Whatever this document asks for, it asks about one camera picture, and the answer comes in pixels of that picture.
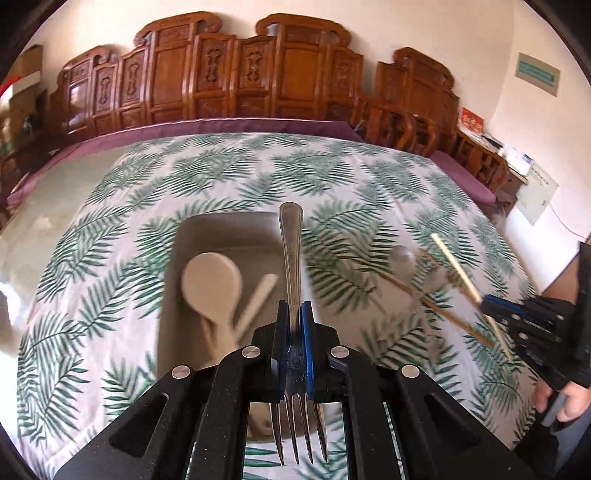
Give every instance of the fork handle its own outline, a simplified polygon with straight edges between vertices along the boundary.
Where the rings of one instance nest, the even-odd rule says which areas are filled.
[[[300,331],[298,311],[301,305],[301,223],[304,211],[294,202],[282,203],[279,207],[279,226],[285,256],[287,278],[287,303],[290,307],[290,332]]]

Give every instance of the white cable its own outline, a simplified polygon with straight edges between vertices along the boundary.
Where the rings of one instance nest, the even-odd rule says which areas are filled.
[[[584,235],[579,235],[577,232],[573,232],[569,227],[567,227],[564,222],[560,219],[560,217],[558,216],[558,213],[556,213],[556,210],[554,210],[554,207],[552,206],[552,203],[548,204],[550,206],[550,210],[552,210],[554,212],[554,216],[557,218],[557,220],[560,222],[560,224],[566,228],[570,233],[572,233],[574,236],[578,236],[583,242],[585,240],[587,240],[587,237]]]

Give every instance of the metal fork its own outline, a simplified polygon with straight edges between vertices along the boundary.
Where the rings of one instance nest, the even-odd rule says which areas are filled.
[[[296,418],[294,403],[298,402],[303,419],[304,437],[308,450],[308,458],[313,462],[312,447],[310,444],[310,427],[308,422],[308,395],[306,393],[306,353],[300,320],[301,306],[301,224],[304,212],[297,203],[286,202],[279,207],[279,225],[283,240],[285,255],[285,274],[287,277],[287,303],[289,305],[289,329],[287,340],[287,362],[285,375],[284,400],[287,410],[287,420],[290,428],[291,444],[294,449],[296,463],[300,463],[296,439]],[[283,446],[281,443],[281,423],[279,404],[269,404],[271,409],[271,424],[273,437],[277,446],[277,453],[281,464],[284,464]],[[320,447],[324,461],[327,461],[326,426],[322,405],[314,404],[314,413]]]

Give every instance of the leaf pattern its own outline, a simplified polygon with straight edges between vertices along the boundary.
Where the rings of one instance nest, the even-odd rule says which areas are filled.
[[[430,238],[437,232],[483,293],[517,300],[534,292],[488,220],[429,159],[305,135],[188,135],[130,145],[43,272],[18,355],[18,437],[35,471],[52,478],[155,381],[164,274],[178,226],[194,215],[276,212],[284,201],[304,209],[302,251],[315,307],[344,344],[391,368],[420,366],[508,446],[525,434],[537,379],[528,367],[418,310],[382,278],[396,274],[389,252],[397,244],[446,265]],[[414,289],[432,267],[421,257]],[[429,296],[492,337],[455,288]],[[327,425],[329,463],[315,457],[279,470],[269,444],[249,443],[243,478],[281,471],[345,479],[340,410]]]

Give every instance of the white wall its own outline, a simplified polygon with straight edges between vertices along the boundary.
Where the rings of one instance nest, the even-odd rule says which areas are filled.
[[[489,131],[525,151],[559,187],[551,201],[558,218],[582,237],[591,231],[591,86],[556,32],[524,1],[515,0],[511,59]],[[522,52],[560,70],[558,97],[515,77]],[[578,238],[547,208],[534,226],[517,209],[507,237],[540,291],[578,251]]]
[[[100,44],[123,53],[152,20],[199,10],[220,15],[222,31],[242,38],[276,12],[341,23],[352,34],[351,48],[365,55],[366,88],[377,61],[414,47],[451,70],[456,94],[486,121],[501,93],[513,36],[512,0],[69,0],[29,44],[44,46],[43,84],[53,90],[62,65],[79,53]]]

